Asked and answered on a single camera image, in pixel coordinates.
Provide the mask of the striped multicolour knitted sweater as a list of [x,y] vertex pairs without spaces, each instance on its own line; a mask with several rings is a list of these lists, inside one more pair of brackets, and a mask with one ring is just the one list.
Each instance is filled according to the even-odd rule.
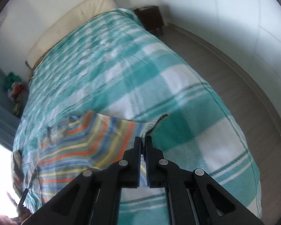
[[48,202],[83,170],[100,171],[121,160],[135,137],[143,139],[167,116],[135,122],[87,111],[48,127],[39,141],[36,165],[41,202]]

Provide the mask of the pile of colourful clothes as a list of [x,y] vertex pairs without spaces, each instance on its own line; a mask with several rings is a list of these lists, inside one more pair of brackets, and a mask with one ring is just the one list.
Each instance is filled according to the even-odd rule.
[[14,103],[13,115],[21,118],[28,101],[28,85],[18,75],[10,72],[3,81],[3,90]]

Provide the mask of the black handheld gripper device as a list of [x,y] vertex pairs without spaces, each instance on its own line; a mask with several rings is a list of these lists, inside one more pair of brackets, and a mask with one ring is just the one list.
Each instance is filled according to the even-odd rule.
[[20,217],[22,214],[26,213],[27,208],[24,206],[24,202],[25,202],[28,192],[29,192],[29,189],[25,188],[23,191],[23,194],[20,198],[20,201],[19,201],[18,205],[16,206],[16,211],[17,211],[18,217]]

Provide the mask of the patterned grey white pillow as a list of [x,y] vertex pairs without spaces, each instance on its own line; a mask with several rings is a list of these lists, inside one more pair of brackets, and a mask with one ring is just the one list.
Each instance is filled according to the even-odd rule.
[[22,186],[24,174],[22,170],[22,153],[16,150],[11,155],[11,178],[13,181],[13,189],[16,195],[21,198],[23,194]]

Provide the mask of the blue curtain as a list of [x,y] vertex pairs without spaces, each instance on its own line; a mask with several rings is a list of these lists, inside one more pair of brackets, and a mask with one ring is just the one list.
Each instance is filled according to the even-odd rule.
[[5,74],[0,69],[0,145],[12,151],[20,119],[13,115],[14,103],[3,90],[4,78]]

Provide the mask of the teal white plaid blanket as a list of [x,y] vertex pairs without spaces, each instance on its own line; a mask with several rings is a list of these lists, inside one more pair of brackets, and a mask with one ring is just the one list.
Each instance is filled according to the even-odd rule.
[[184,170],[205,170],[255,216],[260,172],[246,138],[219,95],[126,9],[102,13],[50,48],[35,68],[14,139],[22,153],[25,200],[41,202],[39,141],[48,127],[87,111],[135,122],[167,114],[149,135]]

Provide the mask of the dark wooden nightstand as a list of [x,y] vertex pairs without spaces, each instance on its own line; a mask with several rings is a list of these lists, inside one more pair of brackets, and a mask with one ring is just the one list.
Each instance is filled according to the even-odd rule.
[[164,21],[161,11],[158,6],[144,6],[140,8],[134,8],[133,12],[141,21],[143,27],[153,33],[163,36]]

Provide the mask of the cream headboard cushion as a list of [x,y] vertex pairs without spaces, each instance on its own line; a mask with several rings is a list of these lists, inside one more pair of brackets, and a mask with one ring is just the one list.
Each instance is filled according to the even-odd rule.
[[50,48],[97,15],[117,8],[115,0],[84,0],[49,27],[32,46],[25,61],[32,69]]

